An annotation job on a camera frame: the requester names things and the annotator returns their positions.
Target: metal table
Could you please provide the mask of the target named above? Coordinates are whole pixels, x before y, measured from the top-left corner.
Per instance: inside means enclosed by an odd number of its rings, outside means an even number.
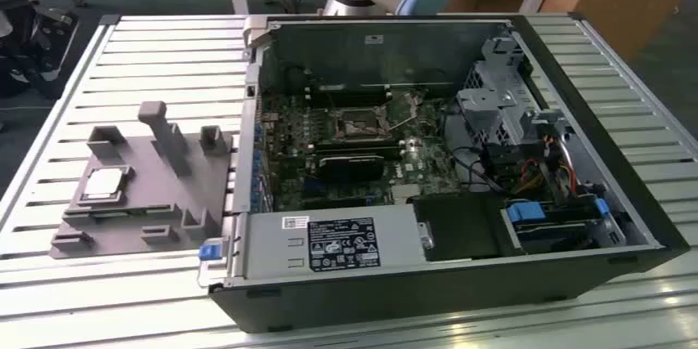
[[[698,146],[586,22],[532,24],[692,245]],[[688,347],[698,339],[698,252],[578,299],[406,320],[250,335],[197,284],[195,251],[48,257],[96,124],[147,134],[143,100],[165,100],[185,132],[239,127],[243,16],[138,16],[98,28],[0,203],[3,347]],[[556,105],[550,92],[544,95]],[[230,173],[230,209],[235,170]]]

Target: yellow wire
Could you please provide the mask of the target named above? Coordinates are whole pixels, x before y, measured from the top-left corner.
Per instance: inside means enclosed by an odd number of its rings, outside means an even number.
[[[514,194],[518,194],[524,190],[528,190],[529,188],[534,188],[541,184],[541,181],[544,180],[544,175],[540,174],[537,177],[534,177],[532,180],[529,180],[529,183],[526,183],[524,186],[520,187],[520,189],[514,192]]]

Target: barcode sticker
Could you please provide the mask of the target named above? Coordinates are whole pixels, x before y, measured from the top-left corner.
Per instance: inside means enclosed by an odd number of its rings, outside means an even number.
[[[283,229],[306,229],[309,216],[297,217],[282,217],[282,228]]]

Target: motherboard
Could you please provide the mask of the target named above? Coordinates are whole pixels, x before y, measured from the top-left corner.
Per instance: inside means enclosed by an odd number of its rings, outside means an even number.
[[[275,211],[406,204],[459,190],[439,135],[445,99],[410,87],[309,90],[262,101]]]

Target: white sticker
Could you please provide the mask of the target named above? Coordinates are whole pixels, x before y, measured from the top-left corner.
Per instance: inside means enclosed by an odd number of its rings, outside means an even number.
[[[374,36],[366,36],[365,44],[382,44],[383,43],[383,34],[378,34]]]
[[[282,229],[305,229],[309,221],[309,216],[282,217]]]

